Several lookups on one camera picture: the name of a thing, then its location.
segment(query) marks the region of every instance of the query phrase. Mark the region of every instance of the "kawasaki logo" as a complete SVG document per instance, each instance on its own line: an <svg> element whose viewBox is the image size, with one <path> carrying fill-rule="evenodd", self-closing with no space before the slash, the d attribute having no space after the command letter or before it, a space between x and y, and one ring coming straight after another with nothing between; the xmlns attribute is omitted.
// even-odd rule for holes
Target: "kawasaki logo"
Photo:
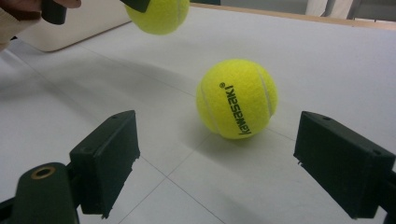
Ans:
<svg viewBox="0 0 396 224"><path fill-rule="evenodd" d="M228 104L230 105L231 112L233 113L233 118L235 123L241 131L240 134L250 134L251 131L248 124L245 121L244 114L242 113L241 106L238 104L238 99L236 98L235 89L233 86L225 87L225 83L220 83L220 87L226 92Z"/></svg>

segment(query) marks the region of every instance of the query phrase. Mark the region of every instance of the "white table surface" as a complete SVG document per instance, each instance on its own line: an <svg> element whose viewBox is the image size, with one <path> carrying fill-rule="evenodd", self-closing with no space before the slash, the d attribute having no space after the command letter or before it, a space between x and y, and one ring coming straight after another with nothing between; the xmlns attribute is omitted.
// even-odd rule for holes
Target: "white table surface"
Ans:
<svg viewBox="0 0 396 224"><path fill-rule="evenodd" d="M217 62L245 58L278 86L269 126L241 141L210 133L195 88ZM0 201L109 116L136 111L141 158L109 219L89 223L382 223L352 220L292 156L303 110L396 153L396 32L192 7L166 36L132 23L52 53L0 53Z"/></svg>

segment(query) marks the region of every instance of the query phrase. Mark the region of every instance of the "wooden edge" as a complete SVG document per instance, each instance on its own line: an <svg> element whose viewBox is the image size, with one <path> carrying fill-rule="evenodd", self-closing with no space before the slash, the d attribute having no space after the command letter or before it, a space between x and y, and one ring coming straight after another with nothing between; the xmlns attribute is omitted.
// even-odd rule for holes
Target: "wooden edge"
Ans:
<svg viewBox="0 0 396 224"><path fill-rule="evenodd" d="M281 17L288 19L295 19L300 21L316 21L316 22L324 22L330 24L339 24L346 25L352 27L366 27L366 28L375 28L375 29L384 29L384 30L396 30L396 22L390 23L381 23L381 22L373 22L373 21L352 21L352 20L343 20L329 17L316 17L316 16L308 16L308 15L300 15L300 14L292 14L286 12L275 12L275 11L266 11L260 9L251 9L251 8L241 8L241 7L226 7L226 6L214 6L214 5L206 5L206 4L198 4L191 3L192 7L203 7L217 10L227 10L234 12L242 12L242 13L251 13L272 17Z"/></svg>

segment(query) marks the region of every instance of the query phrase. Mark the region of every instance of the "yellow tennis ball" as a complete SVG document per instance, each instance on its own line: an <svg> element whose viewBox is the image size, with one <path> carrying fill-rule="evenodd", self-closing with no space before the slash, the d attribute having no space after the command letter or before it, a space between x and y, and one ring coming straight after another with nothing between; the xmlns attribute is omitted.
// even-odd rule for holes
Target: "yellow tennis ball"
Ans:
<svg viewBox="0 0 396 224"><path fill-rule="evenodd" d="M190 0L150 0L146 12L125 5L131 20L144 32L167 35L186 19Z"/></svg>
<svg viewBox="0 0 396 224"><path fill-rule="evenodd" d="M259 133L276 112L276 84L259 64L226 60L213 66L196 90L201 120L224 138Z"/></svg>

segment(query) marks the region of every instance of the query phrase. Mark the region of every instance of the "screw hole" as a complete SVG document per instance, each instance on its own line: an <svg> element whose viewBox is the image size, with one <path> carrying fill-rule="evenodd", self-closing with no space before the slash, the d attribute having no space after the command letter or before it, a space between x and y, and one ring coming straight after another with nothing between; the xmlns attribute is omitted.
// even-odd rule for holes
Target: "screw hole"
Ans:
<svg viewBox="0 0 396 224"><path fill-rule="evenodd" d="M55 167L53 166L45 166L45 167L40 167L38 169L36 169L31 177L32 179L44 179L50 175L52 175L53 173L55 173Z"/></svg>

